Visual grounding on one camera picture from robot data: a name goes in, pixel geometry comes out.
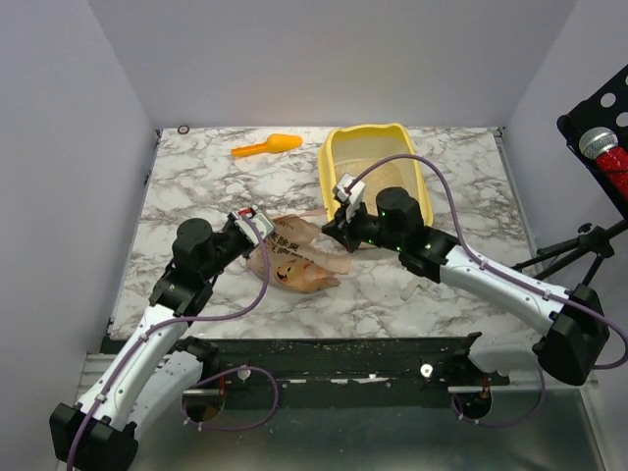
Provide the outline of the pink cat litter bag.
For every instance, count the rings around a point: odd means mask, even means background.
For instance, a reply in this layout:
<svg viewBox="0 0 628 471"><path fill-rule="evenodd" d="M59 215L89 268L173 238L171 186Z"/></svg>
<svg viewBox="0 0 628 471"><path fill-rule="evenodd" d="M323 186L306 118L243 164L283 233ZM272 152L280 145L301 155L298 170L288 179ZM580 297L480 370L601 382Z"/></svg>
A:
<svg viewBox="0 0 628 471"><path fill-rule="evenodd" d="M317 225L297 215L275 217L273 222L275 230L265 239L271 285L303 293L340 285L338 275L347 275L351 262L313 245L322 234Z"/></svg>

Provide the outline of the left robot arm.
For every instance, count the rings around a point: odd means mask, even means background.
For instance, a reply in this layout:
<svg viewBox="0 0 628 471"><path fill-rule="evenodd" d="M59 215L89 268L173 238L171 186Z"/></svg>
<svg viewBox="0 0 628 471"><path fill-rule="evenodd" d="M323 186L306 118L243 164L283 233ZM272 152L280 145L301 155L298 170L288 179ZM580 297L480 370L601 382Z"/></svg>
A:
<svg viewBox="0 0 628 471"><path fill-rule="evenodd" d="M213 294L213 284L238 257L264 249L274 223L252 209L232 212L217 232L203 219L177 229L173 258L149 297L138 326L113 362L74 405L50 416L56 457L70 470L127 470L139 441L192 385L210 386L216 361L175 350Z"/></svg>

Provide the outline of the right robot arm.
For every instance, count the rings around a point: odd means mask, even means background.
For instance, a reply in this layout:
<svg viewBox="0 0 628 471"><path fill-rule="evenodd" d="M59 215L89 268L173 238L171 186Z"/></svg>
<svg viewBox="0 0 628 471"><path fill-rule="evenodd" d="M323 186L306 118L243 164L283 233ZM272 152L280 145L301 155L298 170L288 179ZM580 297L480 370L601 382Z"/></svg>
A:
<svg viewBox="0 0 628 471"><path fill-rule="evenodd" d="M323 232L354 252L363 243L395 251L401 265L417 277L463 289L514 315L533 329L530 336L474 337L467 351L451 360L451 372L471 385L486 373L541 369L556 380L581 386L602 352L609 331L602 322L596 292L547 284L504 267L459 239L425 225L417 200L401 187L381 190L377 212L362 200L363 183L340 183L333 194L340 206Z"/></svg>

